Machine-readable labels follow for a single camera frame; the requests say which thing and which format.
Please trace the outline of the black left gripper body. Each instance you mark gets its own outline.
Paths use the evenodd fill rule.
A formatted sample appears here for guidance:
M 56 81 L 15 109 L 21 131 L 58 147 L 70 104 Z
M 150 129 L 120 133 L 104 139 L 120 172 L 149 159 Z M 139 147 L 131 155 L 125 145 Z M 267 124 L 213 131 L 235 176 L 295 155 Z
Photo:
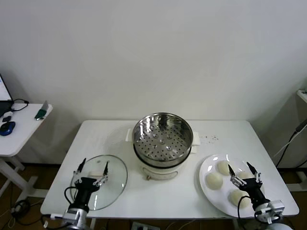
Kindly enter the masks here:
M 82 177 L 81 182 L 75 182 L 77 195 L 71 207 L 88 207 L 92 193 L 99 190 L 99 185 L 96 184 L 96 179 Z

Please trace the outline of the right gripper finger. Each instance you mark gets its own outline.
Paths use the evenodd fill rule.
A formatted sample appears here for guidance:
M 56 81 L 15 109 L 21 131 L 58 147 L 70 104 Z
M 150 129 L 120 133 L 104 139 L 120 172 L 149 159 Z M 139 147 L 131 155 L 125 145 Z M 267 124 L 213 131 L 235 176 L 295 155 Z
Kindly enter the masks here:
M 256 168 L 255 168 L 254 166 L 252 166 L 249 162 L 247 162 L 247 165 L 248 165 L 248 167 L 249 167 L 251 173 L 254 175 L 254 177 L 255 177 L 255 179 L 256 179 L 256 182 L 257 182 L 257 183 L 261 183 L 261 182 L 262 182 L 262 181 L 261 181 L 261 173 L 258 172 L 258 171 L 256 170 Z
M 244 186 L 246 185 L 246 182 L 243 179 L 240 179 L 239 177 L 236 176 L 235 172 L 233 171 L 231 165 L 228 165 L 229 169 L 229 174 L 230 174 L 230 181 L 235 185 L 235 186 Z

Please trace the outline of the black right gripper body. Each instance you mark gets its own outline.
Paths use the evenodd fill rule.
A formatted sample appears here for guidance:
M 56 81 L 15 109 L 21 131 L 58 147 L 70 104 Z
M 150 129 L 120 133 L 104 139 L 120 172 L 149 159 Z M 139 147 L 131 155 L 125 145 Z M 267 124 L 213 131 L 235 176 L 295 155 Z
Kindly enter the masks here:
M 262 204 L 268 203 L 269 200 L 261 191 L 262 182 L 257 182 L 255 178 L 243 179 L 245 183 L 237 187 L 244 192 L 247 192 L 253 207 L 258 207 Z

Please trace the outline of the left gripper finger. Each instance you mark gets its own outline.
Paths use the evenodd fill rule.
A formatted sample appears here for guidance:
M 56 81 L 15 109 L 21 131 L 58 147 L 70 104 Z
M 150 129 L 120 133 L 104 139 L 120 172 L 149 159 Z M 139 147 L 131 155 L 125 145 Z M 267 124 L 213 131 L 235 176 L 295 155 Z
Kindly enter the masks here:
M 109 161 L 106 162 L 103 172 L 95 176 L 96 177 L 96 180 L 94 181 L 95 186 L 102 186 L 108 181 L 108 165 Z
M 73 172 L 73 184 L 77 183 L 81 179 L 81 172 L 83 170 L 86 158 L 79 164 L 78 168 Z

